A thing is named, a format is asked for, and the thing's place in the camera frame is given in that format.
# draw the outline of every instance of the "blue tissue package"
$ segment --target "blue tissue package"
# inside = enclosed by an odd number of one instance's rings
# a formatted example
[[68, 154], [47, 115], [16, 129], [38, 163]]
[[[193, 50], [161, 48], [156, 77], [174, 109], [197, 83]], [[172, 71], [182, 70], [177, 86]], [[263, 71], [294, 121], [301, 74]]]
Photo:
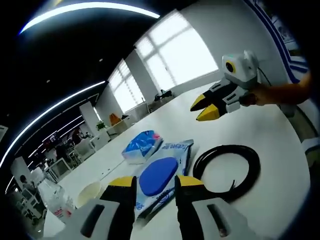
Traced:
[[192, 139], [165, 143], [133, 173], [137, 181], [136, 219], [145, 218], [170, 200], [175, 191], [174, 176], [187, 174], [193, 144]]
[[158, 150], [162, 137], [153, 130], [139, 133], [122, 151], [122, 156], [129, 164], [143, 164]]

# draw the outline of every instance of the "office desk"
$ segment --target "office desk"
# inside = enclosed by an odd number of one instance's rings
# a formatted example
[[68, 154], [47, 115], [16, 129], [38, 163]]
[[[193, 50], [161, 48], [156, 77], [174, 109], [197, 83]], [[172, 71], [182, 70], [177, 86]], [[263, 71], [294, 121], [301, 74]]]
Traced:
[[[261, 173], [253, 188], [232, 205], [247, 217], [257, 234], [278, 238], [293, 221], [310, 188], [308, 164], [298, 136], [276, 105], [241, 107], [214, 121], [196, 121], [199, 112], [190, 112], [190, 106], [209, 86], [185, 92], [137, 122], [66, 176], [61, 186], [76, 200], [92, 182], [107, 185], [117, 177], [130, 175], [139, 165], [128, 165], [121, 152], [146, 130], [155, 130], [165, 142], [193, 139], [190, 169], [203, 152], [215, 146], [245, 145], [258, 153]], [[223, 192], [230, 189], [233, 180], [240, 184], [247, 172], [244, 159], [225, 154], [209, 163], [202, 180], [209, 190]], [[63, 227], [52, 213], [47, 213], [44, 236], [52, 236]], [[131, 239], [181, 239], [175, 200], [146, 225], [136, 222]]]

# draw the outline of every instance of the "black ceiling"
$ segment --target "black ceiling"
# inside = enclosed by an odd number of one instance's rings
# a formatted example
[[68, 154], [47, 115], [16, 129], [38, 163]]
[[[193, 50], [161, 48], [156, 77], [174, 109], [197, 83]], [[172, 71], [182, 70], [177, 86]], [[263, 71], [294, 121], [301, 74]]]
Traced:
[[[64, 0], [56, 7], [76, 2]], [[108, 0], [149, 10], [164, 16], [195, 0]], [[83, 9], [67, 12], [20, 30], [34, 16], [46, 12], [51, 2], [8, 1], [3, 9], [16, 10], [1, 35], [3, 50], [0, 125], [9, 127], [0, 143], [0, 156], [13, 139], [35, 117], [65, 97], [95, 83], [107, 80], [116, 65], [134, 49], [137, 40], [157, 19], [118, 9]], [[100, 94], [105, 84], [83, 93], [58, 107], [29, 129], [16, 143], [2, 166], [10, 166], [13, 154], [30, 136], [53, 117], [76, 103]], [[25, 153], [39, 141], [79, 115], [78, 108], [49, 122], [25, 143]]]

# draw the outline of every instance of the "plastic packaging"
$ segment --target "plastic packaging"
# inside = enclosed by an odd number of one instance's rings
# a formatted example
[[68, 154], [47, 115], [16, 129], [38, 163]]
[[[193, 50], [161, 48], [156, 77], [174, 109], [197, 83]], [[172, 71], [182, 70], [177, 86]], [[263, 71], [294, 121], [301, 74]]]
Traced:
[[143, 131], [122, 151], [122, 156], [129, 164], [143, 164], [158, 150], [162, 141], [155, 131]]
[[38, 190], [45, 207], [63, 223], [66, 223], [75, 210], [72, 198], [60, 185], [48, 179], [44, 179], [39, 184]]
[[[174, 143], [165, 143], [160, 149], [153, 154], [149, 160], [139, 167], [134, 173], [133, 176], [136, 176], [136, 205], [135, 205], [135, 218], [145, 218], [150, 213], [154, 212], [165, 202], [170, 200], [171, 196], [175, 191], [175, 175], [186, 175], [189, 158], [191, 153], [191, 146], [194, 144], [192, 139], [182, 141], [182, 142], [174, 142]], [[140, 186], [140, 177], [144, 173], [144, 171], [152, 164], [157, 161], [163, 159], [176, 159], [177, 168], [173, 174], [170, 174], [171, 179], [167, 182], [164, 188], [161, 188], [162, 191], [160, 193], [156, 193], [153, 196], [148, 196], [144, 194]]]

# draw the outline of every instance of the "person's arm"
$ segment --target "person's arm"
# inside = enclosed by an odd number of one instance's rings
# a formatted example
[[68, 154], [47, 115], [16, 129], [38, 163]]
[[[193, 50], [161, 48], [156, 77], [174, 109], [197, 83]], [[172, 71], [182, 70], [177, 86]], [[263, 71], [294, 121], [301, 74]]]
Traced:
[[256, 96], [256, 105], [290, 104], [297, 105], [307, 100], [311, 94], [312, 77], [307, 72], [299, 83], [282, 86], [258, 84], [251, 92]]

